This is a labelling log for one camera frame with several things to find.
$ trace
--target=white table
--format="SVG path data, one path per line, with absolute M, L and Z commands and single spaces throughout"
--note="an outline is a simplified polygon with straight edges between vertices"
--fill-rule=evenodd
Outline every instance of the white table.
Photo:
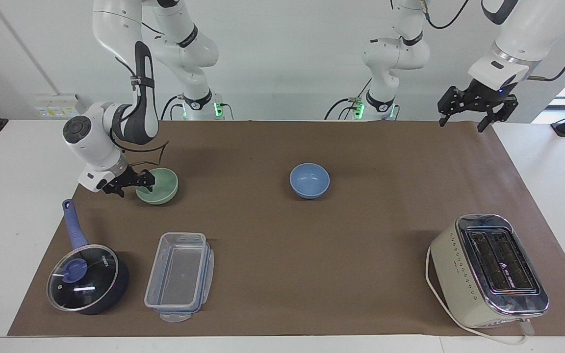
M 509 347 L 478 337 L 5 337 L 71 197 L 83 163 L 61 140 L 64 121 L 11 121 L 0 132 L 0 352 L 560 352 L 565 337 Z M 548 126 L 494 129 L 565 251 L 565 139 Z M 546 134 L 535 134 L 546 130 Z

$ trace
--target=blue handle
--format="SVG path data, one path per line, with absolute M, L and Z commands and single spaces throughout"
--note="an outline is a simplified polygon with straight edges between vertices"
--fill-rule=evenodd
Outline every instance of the blue handle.
M 88 245 L 88 241 L 78 222 L 78 214 L 76 213 L 76 206 L 72 199 L 67 199 L 62 203 L 62 209 L 65 211 L 65 223 L 67 224 L 67 232 L 69 232 L 69 240 L 74 249 Z

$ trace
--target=transparent container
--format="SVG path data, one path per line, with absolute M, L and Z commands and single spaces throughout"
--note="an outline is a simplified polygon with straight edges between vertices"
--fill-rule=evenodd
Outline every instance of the transparent container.
M 214 263 L 204 234 L 164 234 L 145 291 L 145 306 L 167 322 L 189 319 L 206 303 Z

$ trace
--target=green bowl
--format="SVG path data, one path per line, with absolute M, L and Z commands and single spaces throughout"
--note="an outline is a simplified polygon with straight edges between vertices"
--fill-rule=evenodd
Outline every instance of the green bowl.
M 146 187 L 136 187 L 136 195 L 150 205 L 162 205 L 170 201 L 178 191 L 178 176 L 167 168 L 152 169 L 150 173 L 155 179 L 152 191 Z

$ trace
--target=toaster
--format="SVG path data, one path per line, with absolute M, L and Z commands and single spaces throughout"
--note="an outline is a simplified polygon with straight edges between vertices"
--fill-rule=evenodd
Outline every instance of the toaster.
M 506 219 L 461 216 L 430 246 L 448 310 L 469 328 L 496 327 L 545 314 L 548 296 Z

